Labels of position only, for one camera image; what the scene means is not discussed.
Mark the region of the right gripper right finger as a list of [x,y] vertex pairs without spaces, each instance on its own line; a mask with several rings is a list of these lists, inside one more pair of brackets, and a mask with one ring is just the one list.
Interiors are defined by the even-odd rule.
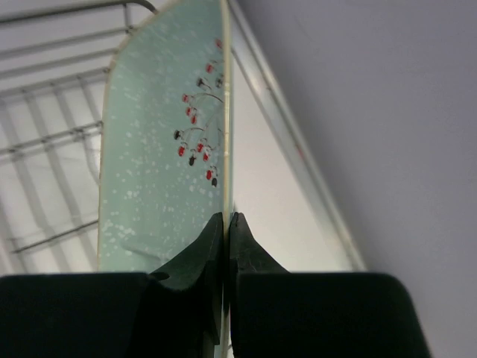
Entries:
[[230,225],[230,328],[236,357],[429,357],[407,289],[373,272],[286,271]]

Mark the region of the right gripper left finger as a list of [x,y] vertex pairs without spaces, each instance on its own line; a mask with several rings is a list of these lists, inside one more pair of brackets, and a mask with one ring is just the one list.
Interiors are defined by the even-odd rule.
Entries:
[[3,357],[211,357],[221,332],[223,219],[151,273],[1,279]]

